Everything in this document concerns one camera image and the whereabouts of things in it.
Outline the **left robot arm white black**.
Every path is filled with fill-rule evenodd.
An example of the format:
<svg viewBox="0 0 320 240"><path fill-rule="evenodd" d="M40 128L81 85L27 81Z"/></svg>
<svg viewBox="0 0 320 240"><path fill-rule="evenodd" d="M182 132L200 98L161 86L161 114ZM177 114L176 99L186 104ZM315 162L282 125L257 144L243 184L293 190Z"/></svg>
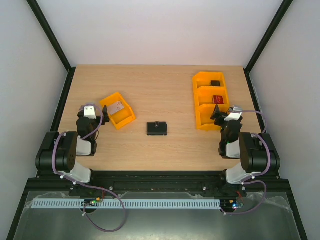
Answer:
<svg viewBox="0 0 320 240"><path fill-rule="evenodd" d="M96 154L99 129L110 122L106 105L99 108L88 103L80 108L77 117L76 131L47 132L35 159L37 170L52 172L74 185L90 182L92 171L76 158Z"/></svg>

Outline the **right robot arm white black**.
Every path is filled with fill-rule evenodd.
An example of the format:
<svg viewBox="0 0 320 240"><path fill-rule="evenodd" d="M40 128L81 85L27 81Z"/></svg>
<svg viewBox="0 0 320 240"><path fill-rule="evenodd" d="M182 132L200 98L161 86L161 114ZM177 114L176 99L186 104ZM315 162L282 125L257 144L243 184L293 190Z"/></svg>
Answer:
<svg viewBox="0 0 320 240"><path fill-rule="evenodd" d="M277 149L266 129L261 133L241 131L243 113L263 115L260 111L243 110L237 106L222 112L215 105L210 117L220 127L219 155L224 159L240 160L236 166L225 171L225 179L218 183L218 191L224 196L233 193L236 185L244 185L268 172L277 172L281 165Z"/></svg>

